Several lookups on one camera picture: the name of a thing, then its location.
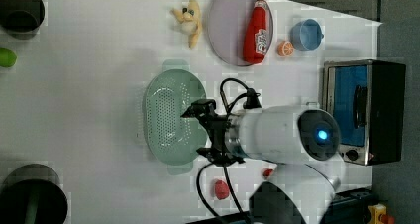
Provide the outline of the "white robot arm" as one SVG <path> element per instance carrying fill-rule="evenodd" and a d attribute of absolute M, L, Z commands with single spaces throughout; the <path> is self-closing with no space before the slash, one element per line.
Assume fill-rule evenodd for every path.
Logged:
<path fill-rule="evenodd" d="M 339 153 L 340 128 L 314 106 L 215 112 L 215 101 L 200 99 L 183 113 L 195 118 L 211 141 L 197 153 L 217 166 L 246 159 L 276 165 L 249 198 L 253 224 L 321 224 L 346 175 Z"/>

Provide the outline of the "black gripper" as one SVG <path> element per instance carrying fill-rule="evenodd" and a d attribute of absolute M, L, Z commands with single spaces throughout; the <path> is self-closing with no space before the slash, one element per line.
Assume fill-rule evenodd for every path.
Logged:
<path fill-rule="evenodd" d="M 230 128 L 228 116 L 215 112 L 216 101 L 213 99 L 199 99 L 197 106 L 189 106 L 181 115 L 182 118 L 197 117 L 199 124 L 207 132 L 211 142 L 210 147 L 199 148 L 196 152 L 219 167 L 228 167 L 233 163 L 242 164 L 244 159 L 233 155 L 225 145 L 225 133 Z"/>

